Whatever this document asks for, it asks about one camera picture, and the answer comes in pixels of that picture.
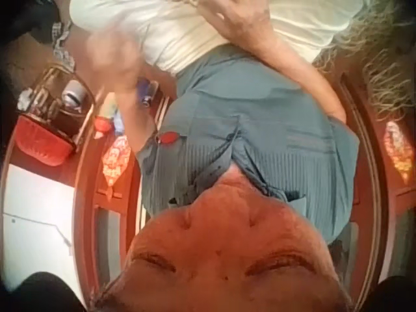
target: eye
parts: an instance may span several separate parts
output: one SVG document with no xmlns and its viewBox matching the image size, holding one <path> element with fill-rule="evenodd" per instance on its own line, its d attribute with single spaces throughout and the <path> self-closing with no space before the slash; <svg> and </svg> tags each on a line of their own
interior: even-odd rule
<svg viewBox="0 0 416 312">
<path fill-rule="evenodd" d="M 313 265 L 299 255 L 270 255 L 250 265 L 246 270 L 246 276 L 254 276 L 266 271 L 288 267 L 304 267 L 308 271 L 315 273 Z"/>
<path fill-rule="evenodd" d="M 171 262 L 156 253 L 141 253 L 137 256 L 137 259 L 150 263 L 151 265 L 161 268 L 162 270 L 166 270 L 172 273 L 176 272 L 176 267 L 171 264 Z"/>
</svg>

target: white wall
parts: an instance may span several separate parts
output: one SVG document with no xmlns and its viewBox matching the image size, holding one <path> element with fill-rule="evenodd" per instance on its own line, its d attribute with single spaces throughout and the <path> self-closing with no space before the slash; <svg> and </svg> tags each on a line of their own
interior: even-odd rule
<svg viewBox="0 0 416 312">
<path fill-rule="evenodd" d="M 43 271 L 64 280 L 83 301 L 73 258 L 74 188 L 10 165 L 3 206 L 2 278 L 16 288 Z"/>
</svg>

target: person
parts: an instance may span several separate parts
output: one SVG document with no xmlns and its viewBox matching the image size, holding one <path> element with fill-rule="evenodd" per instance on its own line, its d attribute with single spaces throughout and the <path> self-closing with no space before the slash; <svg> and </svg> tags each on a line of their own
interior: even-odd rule
<svg viewBox="0 0 416 312">
<path fill-rule="evenodd" d="M 95 308 L 349 311 L 327 244 L 350 216 L 359 140 L 336 93 L 275 35 L 267 0 L 197 9 L 231 44 L 176 74 L 160 129 L 137 105 L 137 41 L 111 25 L 88 43 L 152 216 Z"/>
</svg>

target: red basket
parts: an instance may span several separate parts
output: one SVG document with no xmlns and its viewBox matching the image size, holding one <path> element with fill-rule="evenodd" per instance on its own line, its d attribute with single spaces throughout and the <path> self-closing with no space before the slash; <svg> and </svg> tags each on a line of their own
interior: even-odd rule
<svg viewBox="0 0 416 312">
<path fill-rule="evenodd" d="M 19 149 L 48 166 L 59 166 L 74 150 L 74 145 L 27 116 L 20 115 L 15 128 Z"/>
</svg>

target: man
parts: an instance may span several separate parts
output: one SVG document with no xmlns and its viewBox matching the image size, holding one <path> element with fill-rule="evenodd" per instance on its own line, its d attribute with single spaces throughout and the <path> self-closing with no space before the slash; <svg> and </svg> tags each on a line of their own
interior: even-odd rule
<svg viewBox="0 0 416 312">
<path fill-rule="evenodd" d="M 96 308 L 348 311 L 326 247 L 348 222 L 358 153 L 339 99 L 274 34 L 266 0 L 198 10 L 234 45 L 176 75 L 158 131 L 136 104 L 137 43 L 112 27 L 90 41 L 153 217 Z"/>
</svg>

